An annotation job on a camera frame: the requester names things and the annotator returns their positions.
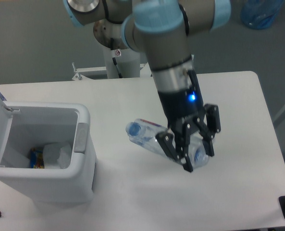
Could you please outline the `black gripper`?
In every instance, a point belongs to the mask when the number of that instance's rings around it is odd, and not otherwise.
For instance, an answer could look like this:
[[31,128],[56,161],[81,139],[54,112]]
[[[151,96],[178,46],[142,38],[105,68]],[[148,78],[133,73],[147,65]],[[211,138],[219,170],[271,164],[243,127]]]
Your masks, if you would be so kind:
[[221,132],[221,122],[218,105],[203,106],[196,72],[191,69],[186,73],[190,80],[188,87],[175,92],[158,91],[168,128],[159,131],[155,138],[168,158],[185,171],[193,172],[189,158],[191,135],[199,132],[206,155],[213,157],[213,139]]

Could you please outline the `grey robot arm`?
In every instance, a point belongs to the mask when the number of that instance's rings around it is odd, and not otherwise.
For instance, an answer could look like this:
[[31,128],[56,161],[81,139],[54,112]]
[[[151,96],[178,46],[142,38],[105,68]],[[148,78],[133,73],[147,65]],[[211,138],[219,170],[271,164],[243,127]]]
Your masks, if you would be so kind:
[[156,135],[166,157],[185,171],[194,170],[191,137],[202,136],[206,155],[214,156],[213,139],[221,131],[219,108],[203,102],[187,37],[226,24],[228,0],[66,0],[75,26],[107,20],[121,26],[124,45],[146,55],[168,121]]

